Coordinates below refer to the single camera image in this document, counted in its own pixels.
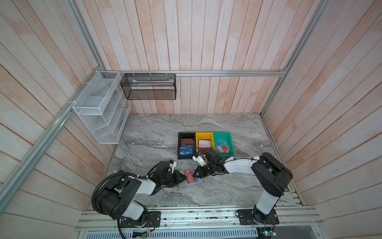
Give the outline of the red credit card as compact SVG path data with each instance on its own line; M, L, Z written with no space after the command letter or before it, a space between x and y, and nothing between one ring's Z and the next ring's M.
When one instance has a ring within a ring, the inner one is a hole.
M187 183L193 184L197 182L197 179L193 177L194 170L193 169L187 169L184 171L184 174L187 177Z

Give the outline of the grey card holder wallet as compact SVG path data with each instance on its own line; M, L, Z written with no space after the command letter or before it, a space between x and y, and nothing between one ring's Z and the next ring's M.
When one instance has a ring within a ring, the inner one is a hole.
M186 187L186 186L193 186L197 185L203 182L200 178L195 178L193 174L195 173L196 169L187 169L184 170L184 175L186 176L186 180L179 184L179 187Z

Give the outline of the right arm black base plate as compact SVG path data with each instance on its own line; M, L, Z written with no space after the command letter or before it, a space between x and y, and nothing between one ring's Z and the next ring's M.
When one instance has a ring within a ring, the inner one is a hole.
M263 214L256 207L253 209L240 209L235 212L240 225L278 225L280 223L276 210L273 209L269 214Z

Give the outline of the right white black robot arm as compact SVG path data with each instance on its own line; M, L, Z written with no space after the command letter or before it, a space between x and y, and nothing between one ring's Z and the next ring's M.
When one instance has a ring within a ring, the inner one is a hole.
M275 224L279 222L274 207L287 190L293 174L270 153L264 152L260 156L250 158L234 156L222 158L210 147L193 156L193 160L200 164L193 174L195 178L232 173L244 173L257 177L264 191L253 209L237 211L240 224L260 225L267 224L269 220L274 220Z

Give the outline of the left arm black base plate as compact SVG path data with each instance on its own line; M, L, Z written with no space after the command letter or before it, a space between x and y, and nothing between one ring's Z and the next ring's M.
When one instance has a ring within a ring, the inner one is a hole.
M133 220L129 217L121 217L118 223L122 228L150 229L160 227L160 221L160 211L144 211L137 220Z

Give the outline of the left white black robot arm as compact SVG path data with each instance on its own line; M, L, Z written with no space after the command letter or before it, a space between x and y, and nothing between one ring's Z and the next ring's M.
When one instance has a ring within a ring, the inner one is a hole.
M92 208L112 219L130 219L143 224L147 208L134 200L138 195L153 196L163 188L178 186L187 176L175 169L176 162L161 161L146 175L137 175L123 170L104 178L92 194Z

